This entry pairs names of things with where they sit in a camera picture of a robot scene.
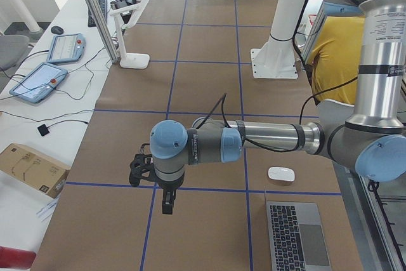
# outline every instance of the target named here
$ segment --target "white desk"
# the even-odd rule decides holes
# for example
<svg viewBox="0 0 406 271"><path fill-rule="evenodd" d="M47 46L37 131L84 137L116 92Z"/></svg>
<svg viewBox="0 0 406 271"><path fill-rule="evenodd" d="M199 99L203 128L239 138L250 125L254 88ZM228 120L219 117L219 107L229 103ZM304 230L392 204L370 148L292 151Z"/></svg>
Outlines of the white desk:
<svg viewBox="0 0 406 271"><path fill-rule="evenodd" d="M87 20L88 9L85 1L68 0L33 48L32 53L49 49L54 36L50 32L50 28L59 25L65 30L65 34L80 32L84 35L86 47L82 58L77 63L63 65L68 70L80 67L103 48L97 28L89 28ZM114 21L111 17L108 17L108 28L111 34L115 32ZM23 63L17 73L26 75L45 59L46 54L44 53L34 55ZM79 101L71 99L65 93L54 91L38 105L23 102L19 98L2 100L0 101L0 111L41 120L93 109L107 77L108 67L111 65L108 60L107 52L103 50L88 64L88 69L92 70L95 76L84 98ZM69 74L58 89L67 91L78 98L84 93L90 77L91 73L82 67ZM0 98L9 96L8 91L14 85L15 82L10 81L0 94ZM45 123L49 125L64 119L89 121L91 115L92 112L85 112ZM64 122L51 128L50 134L42 137L37 130L41 124L43 123L2 114L0 116L0 151L3 151L10 143L21 143L48 154L69 166L72 165L87 125L79 122ZM52 198L0 171L0 246L37 252L51 217L41 222L36 213L50 201Z"/></svg>

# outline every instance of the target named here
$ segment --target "computer mouse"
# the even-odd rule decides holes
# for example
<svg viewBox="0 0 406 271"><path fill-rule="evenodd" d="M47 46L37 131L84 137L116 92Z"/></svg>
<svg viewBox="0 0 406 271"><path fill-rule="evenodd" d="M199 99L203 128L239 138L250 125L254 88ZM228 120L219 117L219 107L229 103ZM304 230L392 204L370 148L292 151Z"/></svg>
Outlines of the computer mouse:
<svg viewBox="0 0 406 271"><path fill-rule="evenodd" d="M282 168L280 166L273 166L268 170L268 177L273 180L294 181L294 171L290 168Z"/></svg>
<svg viewBox="0 0 406 271"><path fill-rule="evenodd" d="M63 29L61 27L57 26L57 25L54 25L51 28L51 32L54 33L54 34L61 35L61 34L63 34Z"/></svg>

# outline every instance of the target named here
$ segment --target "open laptop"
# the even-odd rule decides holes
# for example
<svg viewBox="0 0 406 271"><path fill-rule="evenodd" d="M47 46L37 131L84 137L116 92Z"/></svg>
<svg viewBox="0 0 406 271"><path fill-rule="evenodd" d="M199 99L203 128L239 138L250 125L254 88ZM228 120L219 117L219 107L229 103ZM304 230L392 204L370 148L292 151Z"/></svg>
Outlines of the open laptop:
<svg viewBox="0 0 406 271"><path fill-rule="evenodd" d="M331 271L315 203L266 202L273 271Z"/></svg>

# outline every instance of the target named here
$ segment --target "gray chair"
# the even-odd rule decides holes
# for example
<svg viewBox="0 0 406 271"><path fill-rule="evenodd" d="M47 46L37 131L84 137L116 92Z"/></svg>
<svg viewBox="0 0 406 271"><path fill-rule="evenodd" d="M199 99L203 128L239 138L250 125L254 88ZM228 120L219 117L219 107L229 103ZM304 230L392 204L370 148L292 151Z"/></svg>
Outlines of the gray chair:
<svg viewBox="0 0 406 271"><path fill-rule="evenodd" d="M0 71L14 67L24 55L30 39L23 35L0 36Z"/></svg>

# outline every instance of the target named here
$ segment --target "red object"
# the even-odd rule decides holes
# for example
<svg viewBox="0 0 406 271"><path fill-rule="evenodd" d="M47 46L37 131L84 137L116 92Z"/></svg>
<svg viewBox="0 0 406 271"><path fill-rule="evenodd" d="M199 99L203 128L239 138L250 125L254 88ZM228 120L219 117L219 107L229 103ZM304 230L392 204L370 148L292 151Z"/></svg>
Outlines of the red object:
<svg viewBox="0 0 406 271"><path fill-rule="evenodd" d="M32 251L0 246L0 268L28 269L36 256Z"/></svg>

